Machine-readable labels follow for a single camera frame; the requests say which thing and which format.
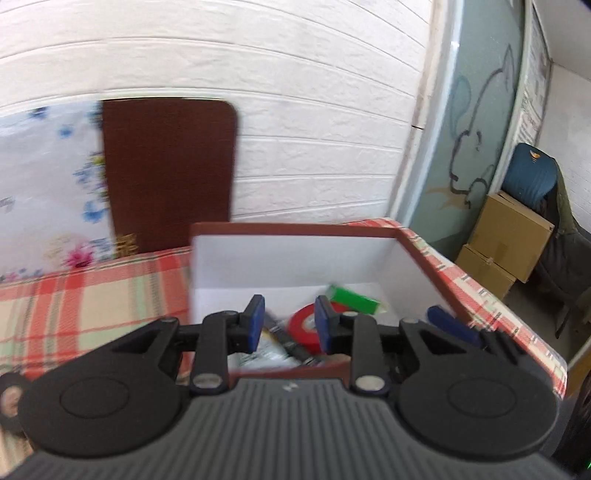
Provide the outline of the blue chair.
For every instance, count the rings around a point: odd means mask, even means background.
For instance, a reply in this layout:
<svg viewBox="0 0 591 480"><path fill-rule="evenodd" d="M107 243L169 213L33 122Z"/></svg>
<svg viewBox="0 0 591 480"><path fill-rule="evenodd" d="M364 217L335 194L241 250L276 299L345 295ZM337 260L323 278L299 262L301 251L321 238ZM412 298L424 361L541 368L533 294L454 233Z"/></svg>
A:
<svg viewBox="0 0 591 480"><path fill-rule="evenodd" d="M519 143L512 154L501 189L532 210L554 188L558 167L554 158L538 148Z"/></svg>

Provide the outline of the brown box lid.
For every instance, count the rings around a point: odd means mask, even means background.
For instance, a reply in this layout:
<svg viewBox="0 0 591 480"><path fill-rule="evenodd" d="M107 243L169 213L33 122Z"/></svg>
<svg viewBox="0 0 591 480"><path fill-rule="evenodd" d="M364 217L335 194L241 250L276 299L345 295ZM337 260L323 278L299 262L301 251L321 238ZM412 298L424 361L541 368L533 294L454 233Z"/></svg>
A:
<svg viewBox="0 0 591 480"><path fill-rule="evenodd" d="M107 100L102 132L117 256L184 247L192 224L229 220L238 138L231 104Z"/></svg>

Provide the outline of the black marker pen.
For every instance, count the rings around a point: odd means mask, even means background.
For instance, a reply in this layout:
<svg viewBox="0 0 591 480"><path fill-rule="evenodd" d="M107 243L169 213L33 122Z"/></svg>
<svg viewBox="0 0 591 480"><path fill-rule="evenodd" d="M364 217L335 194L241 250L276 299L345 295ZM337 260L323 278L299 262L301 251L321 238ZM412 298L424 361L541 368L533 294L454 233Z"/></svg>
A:
<svg viewBox="0 0 591 480"><path fill-rule="evenodd" d="M270 331L270 334L280 343L281 347L286 350L287 354L300 362L302 366L312 367L322 364L320 359L308 352L303 345L297 343L280 324L268 323L266 329Z"/></svg>

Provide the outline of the cardboard box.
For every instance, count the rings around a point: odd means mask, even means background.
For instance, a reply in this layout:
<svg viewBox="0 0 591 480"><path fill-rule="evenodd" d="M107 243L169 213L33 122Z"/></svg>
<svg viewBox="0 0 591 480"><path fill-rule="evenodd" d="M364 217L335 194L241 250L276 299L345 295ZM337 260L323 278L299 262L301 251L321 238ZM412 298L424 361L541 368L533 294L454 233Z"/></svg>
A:
<svg viewBox="0 0 591 480"><path fill-rule="evenodd" d="M469 244L462 247L456 264L500 300L505 298L516 282L516 278L497 265L492 258L485 257Z"/></svg>
<svg viewBox="0 0 591 480"><path fill-rule="evenodd" d="M526 283L553 231L553 223L500 192L487 197L469 244Z"/></svg>

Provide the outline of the floral white pillow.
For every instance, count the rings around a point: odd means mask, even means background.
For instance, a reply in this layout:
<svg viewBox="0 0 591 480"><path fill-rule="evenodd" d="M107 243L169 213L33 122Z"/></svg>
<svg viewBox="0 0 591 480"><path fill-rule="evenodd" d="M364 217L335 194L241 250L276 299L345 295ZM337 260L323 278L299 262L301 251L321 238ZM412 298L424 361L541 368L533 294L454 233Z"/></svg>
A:
<svg viewBox="0 0 591 480"><path fill-rule="evenodd" d="M2 281L112 259L101 103L3 117L0 196Z"/></svg>

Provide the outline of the brown storage box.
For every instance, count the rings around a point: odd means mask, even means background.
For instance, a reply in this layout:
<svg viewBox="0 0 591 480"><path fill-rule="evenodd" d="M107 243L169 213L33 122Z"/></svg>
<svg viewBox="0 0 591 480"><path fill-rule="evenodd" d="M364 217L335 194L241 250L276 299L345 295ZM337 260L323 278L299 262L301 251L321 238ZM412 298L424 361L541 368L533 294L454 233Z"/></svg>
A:
<svg viewBox="0 0 591 480"><path fill-rule="evenodd" d="M427 389L427 310L466 309L434 267L401 231L345 225L202 223L192 228L190 315L199 331L190 389L228 390L228 357L242 352L240 314L253 295L266 300L266 318L287 318L327 296L331 285L377 299L363 314L332 302L332 353L322 365L260 370L249 378L293 391L331 384L380 396L394 386Z"/></svg>

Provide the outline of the lower cardboard box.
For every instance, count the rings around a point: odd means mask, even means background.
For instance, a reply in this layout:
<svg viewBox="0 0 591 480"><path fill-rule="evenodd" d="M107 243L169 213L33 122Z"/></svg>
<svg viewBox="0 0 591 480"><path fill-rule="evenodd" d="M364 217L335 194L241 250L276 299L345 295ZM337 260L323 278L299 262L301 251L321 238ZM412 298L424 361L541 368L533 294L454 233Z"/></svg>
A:
<svg viewBox="0 0 591 480"><path fill-rule="evenodd" d="M469 244L462 247L456 264L500 300L505 298L516 282L516 278L497 265L492 258L485 257Z"/></svg>

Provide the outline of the plaid bed sheet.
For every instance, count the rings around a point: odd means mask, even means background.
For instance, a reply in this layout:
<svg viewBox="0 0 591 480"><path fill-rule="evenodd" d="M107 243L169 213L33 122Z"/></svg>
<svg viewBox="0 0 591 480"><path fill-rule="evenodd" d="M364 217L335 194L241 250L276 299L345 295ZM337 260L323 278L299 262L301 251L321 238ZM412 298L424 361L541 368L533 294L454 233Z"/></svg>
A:
<svg viewBox="0 0 591 480"><path fill-rule="evenodd" d="M550 375L566 365L478 283L391 220L466 309L475 330L503 331ZM193 352L189 245L1 287L1 367L34 379L25 439L1 434L5 479L564 479L543 456L555 406L429 406L331 384L287 391L244 378L221 394L176 387L159 359Z"/></svg>

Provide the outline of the red tape roll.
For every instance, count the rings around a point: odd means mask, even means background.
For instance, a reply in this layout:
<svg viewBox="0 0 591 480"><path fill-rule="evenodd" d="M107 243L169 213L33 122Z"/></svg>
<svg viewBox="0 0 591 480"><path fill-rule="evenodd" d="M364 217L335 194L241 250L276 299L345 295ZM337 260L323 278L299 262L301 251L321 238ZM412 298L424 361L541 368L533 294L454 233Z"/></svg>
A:
<svg viewBox="0 0 591 480"><path fill-rule="evenodd" d="M302 307L294 313L287 322L287 333L297 344L304 346L313 355L319 355L324 350L315 330L315 305L310 304Z"/></svg>

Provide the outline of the black tape roll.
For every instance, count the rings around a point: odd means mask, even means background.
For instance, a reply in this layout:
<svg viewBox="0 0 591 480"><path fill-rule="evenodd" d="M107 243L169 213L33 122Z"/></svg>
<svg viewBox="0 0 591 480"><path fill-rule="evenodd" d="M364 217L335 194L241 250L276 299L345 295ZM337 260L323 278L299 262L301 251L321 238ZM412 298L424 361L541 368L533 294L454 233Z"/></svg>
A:
<svg viewBox="0 0 591 480"><path fill-rule="evenodd" d="M27 392L32 382L18 372L7 372L1 375L1 427L13 435L24 437L18 415L18 405L23 394Z"/></svg>

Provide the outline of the green packet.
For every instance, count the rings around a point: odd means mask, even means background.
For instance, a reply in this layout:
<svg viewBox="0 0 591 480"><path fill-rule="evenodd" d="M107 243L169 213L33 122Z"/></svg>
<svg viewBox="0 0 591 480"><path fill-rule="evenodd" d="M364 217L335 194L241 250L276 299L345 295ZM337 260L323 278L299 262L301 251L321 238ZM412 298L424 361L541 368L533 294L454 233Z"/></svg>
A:
<svg viewBox="0 0 591 480"><path fill-rule="evenodd" d="M363 314L374 315L381 307L379 300L338 285L331 285L327 290L327 296L332 302Z"/></svg>

